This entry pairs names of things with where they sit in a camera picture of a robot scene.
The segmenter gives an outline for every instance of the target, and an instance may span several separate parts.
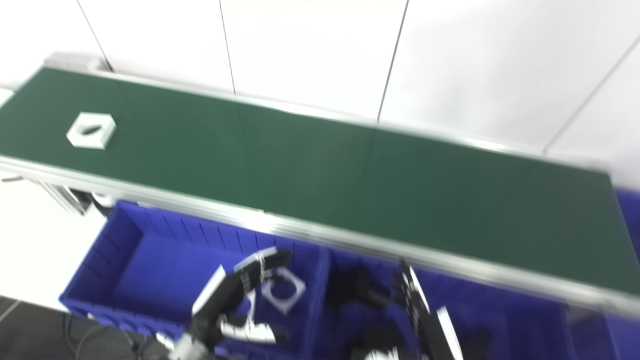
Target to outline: blue plastic bin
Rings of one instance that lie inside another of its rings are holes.
[[[332,267],[345,270],[365,265],[376,284],[389,289],[398,265],[394,262],[332,250]],[[536,297],[416,269],[431,309],[447,306],[460,340],[484,328],[492,334],[487,360],[574,360],[565,306]],[[352,302],[339,309],[324,306],[316,359],[347,359],[346,346],[376,323],[395,323],[410,349],[417,349],[404,309],[389,306],[379,313]]]
[[[618,203],[625,218],[636,256],[640,260],[640,193],[626,189],[616,189]]]
[[[404,310],[376,312],[356,302],[324,304],[335,269],[364,264],[376,283],[390,288],[397,263],[220,224],[210,220],[118,203],[61,302],[77,315],[142,334],[178,338],[191,305],[215,269],[227,270],[271,246],[292,250],[290,270],[307,291],[288,316],[258,291],[256,320],[288,328],[283,346],[224,341],[229,353],[250,359],[348,359],[346,346],[368,325],[395,323],[410,348],[417,340]],[[493,336],[488,360],[575,360],[564,306],[512,291],[416,269],[432,308],[446,305],[460,338],[484,327]]]

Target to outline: white hexagonal block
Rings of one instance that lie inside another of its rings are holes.
[[[104,149],[116,129],[109,114],[80,113],[67,131],[67,139],[74,147]]]

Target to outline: floor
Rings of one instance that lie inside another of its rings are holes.
[[[0,297],[0,359],[2,360],[136,360],[132,343],[142,346],[142,335],[98,325],[86,336],[77,357],[78,341],[97,323],[73,317],[67,346],[65,316],[60,311]],[[155,339],[138,360],[158,360],[166,350]]]

